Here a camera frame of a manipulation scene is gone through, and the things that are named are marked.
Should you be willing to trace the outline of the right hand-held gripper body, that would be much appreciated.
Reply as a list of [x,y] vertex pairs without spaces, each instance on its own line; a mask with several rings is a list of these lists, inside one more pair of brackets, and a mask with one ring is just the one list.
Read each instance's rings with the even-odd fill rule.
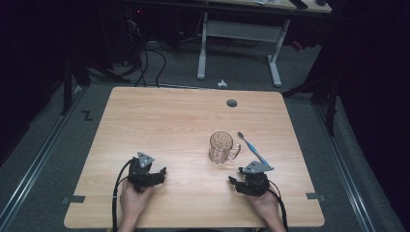
[[251,196],[263,195],[270,187],[266,172],[272,171],[274,167],[254,160],[244,168],[247,174],[242,174],[244,181],[237,184],[239,193]]

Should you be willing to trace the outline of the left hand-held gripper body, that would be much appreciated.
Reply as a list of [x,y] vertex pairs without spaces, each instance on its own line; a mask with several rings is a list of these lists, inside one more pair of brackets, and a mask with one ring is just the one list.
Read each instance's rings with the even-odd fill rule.
[[153,187],[152,178],[155,175],[150,170],[154,160],[142,152],[138,152],[137,156],[131,159],[128,181],[136,191],[143,192],[146,188]]

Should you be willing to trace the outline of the blue toothbrush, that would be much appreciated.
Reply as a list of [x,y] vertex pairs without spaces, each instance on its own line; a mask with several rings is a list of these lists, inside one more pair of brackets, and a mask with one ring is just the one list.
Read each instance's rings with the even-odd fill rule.
[[268,166],[270,166],[270,164],[258,153],[258,151],[255,149],[255,147],[246,140],[245,136],[238,131],[238,136],[247,144],[247,146],[249,147],[249,149],[258,157],[258,159],[263,163],[266,164]]

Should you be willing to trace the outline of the clear glass mug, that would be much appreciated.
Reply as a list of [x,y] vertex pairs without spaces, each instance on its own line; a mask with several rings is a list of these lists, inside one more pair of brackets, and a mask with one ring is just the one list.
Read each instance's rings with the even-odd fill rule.
[[209,159],[216,164],[236,159],[242,150],[241,145],[235,143],[232,136],[225,131],[214,132],[209,145]]

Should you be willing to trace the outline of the person's right hand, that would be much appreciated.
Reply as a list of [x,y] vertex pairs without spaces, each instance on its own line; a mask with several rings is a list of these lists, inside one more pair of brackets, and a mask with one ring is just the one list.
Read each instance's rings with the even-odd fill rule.
[[267,225],[281,223],[278,213],[278,201],[271,192],[266,191],[261,196],[246,195],[246,199],[249,201],[256,214]]

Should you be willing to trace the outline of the person's left hand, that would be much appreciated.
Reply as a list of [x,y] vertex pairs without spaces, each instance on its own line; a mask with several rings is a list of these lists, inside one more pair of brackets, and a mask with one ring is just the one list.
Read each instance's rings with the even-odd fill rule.
[[146,188],[143,192],[138,192],[128,181],[122,184],[120,203],[122,207],[123,220],[137,222],[143,214],[149,202],[154,188]]

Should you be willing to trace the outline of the black metal stand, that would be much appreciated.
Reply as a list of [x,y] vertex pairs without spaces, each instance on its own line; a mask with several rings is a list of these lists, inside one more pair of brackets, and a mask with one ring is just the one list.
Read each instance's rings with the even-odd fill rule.
[[337,86],[340,78],[340,66],[333,64],[322,74],[319,74],[313,80],[307,80],[304,84],[292,88],[282,93],[284,98],[289,98],[298,93],[311,92],[310,102],[313,105],[327,104],[327,113],[325,116],[325,126],[330,134],[334,136],[334,119],[337,113]]
[[91,84],[90,74],[88,69],[91,68],[101,73],[103,76],[113,79],[117,82],[127,83],[128,79],[125,79],[120,74],[109,71],[97,63],[81,56],[70,56],[64,63],[64,98],[63,98],[63,110],[62,115],[67,115],[73,105],[73,85],[72,79],[74,78],[80,87],[89,87]]

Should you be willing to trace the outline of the white-framed wooden desk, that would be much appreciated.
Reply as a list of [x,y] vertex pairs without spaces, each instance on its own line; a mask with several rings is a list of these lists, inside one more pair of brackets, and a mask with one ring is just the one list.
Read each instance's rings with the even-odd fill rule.
[[[176,10],[198,10],[202,15],[201,46],[196,77],[206,76],[207,40],[209,37],[239,39],[273,43],[273,53],[267,56],[271,77],[275,87],[281,86],[277,59],[293,16],[318,18],[328,16],[331,6],[316,0],[132,0],[144,7],[175,8]],[[210,19],[209,14],[238,14],[242,16],[282,17],[279,25],[263,23],[232,22],[228,19]]]

